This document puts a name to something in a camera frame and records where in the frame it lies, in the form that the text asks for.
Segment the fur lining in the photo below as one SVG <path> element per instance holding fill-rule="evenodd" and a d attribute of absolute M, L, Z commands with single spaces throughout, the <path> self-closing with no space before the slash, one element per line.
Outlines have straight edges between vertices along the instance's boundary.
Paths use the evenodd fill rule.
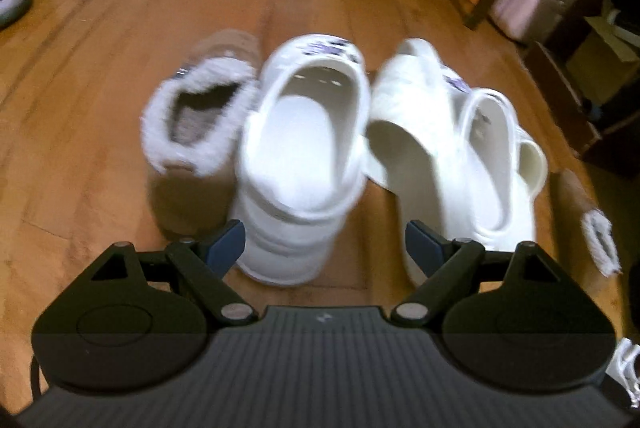
<path fill-rule="evenodd" d="M 611 223 L 599 209 L 592 209 L 580 221 L 589 253 L 598 270 L 607 278 L 622 271 L 618 251 L 611 238 Z"/>
<path fill-rule="evenodd" d="M 239 84 L 240 88 L 222 109 L 216 126 L 201 140 L 182 145 L 170 139 L 170 119 L 181 93 L 204 93 L 216 85 Z M 153 168 L 164 173 L 165 163 L 189 162 L 195 175 L 212 175 L 225 164 L 258 95 L 256 71 L 248 62 L 235 58 L 210 58 L 182 78 L 163 81 L 146 105 L 141 117 L 142 149 Z"/>

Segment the cardboard box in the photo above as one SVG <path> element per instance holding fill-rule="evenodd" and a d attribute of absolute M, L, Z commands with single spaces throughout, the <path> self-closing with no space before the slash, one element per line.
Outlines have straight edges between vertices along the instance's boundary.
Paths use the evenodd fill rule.
<path fill-rule="evenodd" d="M 604 104 L 626 83 L 635 79 L 640 58 L 634 49 L 614 35 L 604 17 L 585 18 L 593 29 L 566 68 L 583 96 Z"/>

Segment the dark wooden cabinet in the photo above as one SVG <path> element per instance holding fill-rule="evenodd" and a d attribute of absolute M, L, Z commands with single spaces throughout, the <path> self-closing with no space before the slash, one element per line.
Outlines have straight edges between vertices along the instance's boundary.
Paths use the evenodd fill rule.
<path fill-rule="evenodd" d="M 611 0 L 625 13 L 640 16 L 640 0 Z M 591 32 L 585 16 L 599 16 L 603 0 L 575 0 L 545 43 L 525 57 L 556 123 L 580 159 L 608 171 L 634 177 L 640 173 L 640 80 L 621 89 L 599 109 L 597 121 L 589 101 L 565 64 Z"/>

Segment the hardwood floorboard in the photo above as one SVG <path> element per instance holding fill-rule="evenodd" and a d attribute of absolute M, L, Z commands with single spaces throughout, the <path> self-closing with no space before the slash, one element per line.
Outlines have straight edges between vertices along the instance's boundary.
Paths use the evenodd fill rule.
<path fill-rule="evenodd" d="M 598 188 L 617 184 L 575 159 L 516 47 L 489 23 L 466 29 L 448 0 L 35 0 L 0 32 L 0 400 L 12 411 L 30 401 L 38 313 L 114 241 L 140 250 L 166 244 L 146 202 L 140 113 L 199 40 L 229 27 L 258 36 L 265 57 L 307 32 L 350 39 L 372 81 L 402 39 L 427 39 L 469 84 L 507 94 L 550 169 L 571 168 L 592 195 L 593 177 Z M 633 204 L 628 195 L 605 203 L 625 199 Z M 538 241 L 555 255 L 546 188 L 535 212 Z M 633 229 L 630 219 L 621 223 Z M 315 281 L 267 287 L 237 268 L 225 281 L 260 310 L 366 303 L 389 310 L 413 289 L 401 242 L 395 196 L 369 182 Z M 626 254 L 637 245 L 622 244 Z M 620 282 L 596 297 L 618 334 L 631 330 Z"/>

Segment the clog insole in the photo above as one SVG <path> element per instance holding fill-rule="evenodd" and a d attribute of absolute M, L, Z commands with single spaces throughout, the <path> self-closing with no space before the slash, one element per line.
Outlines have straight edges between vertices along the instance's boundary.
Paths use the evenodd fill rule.
<path fill-rule="evenodd" d="M 410 220 L 421 220 L 439 234 L 443 231 L 442 209 L 433 172 L 433 159 L 414 137 L 388 121 L 367 129 L 371 152 L 385 167 L 387 188 L 398 198 L 400 231 Z"/>
<path fill-rule="evenodd" d="M 494 230 L 503 226 L 511 200 L 508 124 L 498 101 L 487 98 L 476 111 L 469 131 L 465 173 L 474 223 Z"/>
<path fill-rule="evenodd" d="M 267 116 L 254 163 L 262 190 L 293 209 L 316 209 L 336 197 L 356 113 L 349 78 L 325 67 L 304 68 Z"/>

